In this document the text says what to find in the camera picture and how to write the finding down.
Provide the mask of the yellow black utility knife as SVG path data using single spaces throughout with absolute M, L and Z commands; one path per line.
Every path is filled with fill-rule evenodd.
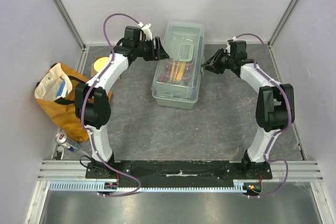
M 175 63 L 175 62 L 172 63 L 172 68 L 171 68 L 171 73 L 170 73 L 170 78 L 169 78 L 169 81 L 170 81 L 170 82 L 172 82 L 172 81 L 175 80 L 175 76 L 176 76 L 176 74 L 175 74 L 175 69 L 176 69 L 176 67 L 178 67 L 178 66 L 179 66 L 178 63 Z

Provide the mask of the green clear-lid toolbox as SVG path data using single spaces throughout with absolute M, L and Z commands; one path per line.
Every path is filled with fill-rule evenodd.
M 169 54 L 168 60 L 160 60 L 152 82 L 152 97 L 158 105 L 179 109 L 193 109 L 198 101 L 204 63 L 204 31 L 202 24 L 170 21 L 167 25 L 163 48 Z M 192 77 L 188 84 L 176 81 L 180 62 L 195 60 Z M 162 83 L 159 78 L 167 61 L 178 63 L 175 80 Z

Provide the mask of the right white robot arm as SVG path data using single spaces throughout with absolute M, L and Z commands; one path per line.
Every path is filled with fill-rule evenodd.
M 246 48 L 245 41 L 231 39 L 226 49 L 218 49 L 202 67 L 215 74 L 230 70 L 258 94 L 255 112 L 258 130 L 240 166 L 241 174 L 251 179 L 259 173 L 258 165 L 269 161 L 269 152 L 278 136 L 294 122 L 295 103 L 293 86 L 266 74 L 255 60 L 248 58 Z

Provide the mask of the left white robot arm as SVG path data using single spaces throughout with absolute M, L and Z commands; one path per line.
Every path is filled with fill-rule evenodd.
M 75 88 L 76 116 L 88 132 L 92 158 L 100 162 L 97 172 L 104 178 L 112 177 L 116 171 L 115 164 L 110 162 L 113 151 L 107 134 L 111 116 L 108 93 L 121 74 L 139 57 L 145 61 L 170 58 L 160 38 L 152 36 L 151 24 L 127 26 L 124 37 L 113 47 L 102 69 Z

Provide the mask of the red black utility knife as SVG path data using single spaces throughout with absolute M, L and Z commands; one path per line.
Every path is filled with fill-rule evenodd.
M 169 78 L 171 76 L 171 71 L 173 67 L 173 62 L 172 61 L 167 61 L 166 65 L 163 69 L 163 72 L 159 78 L 159 81 L 162 83 L 167 83 L 169 81 Z

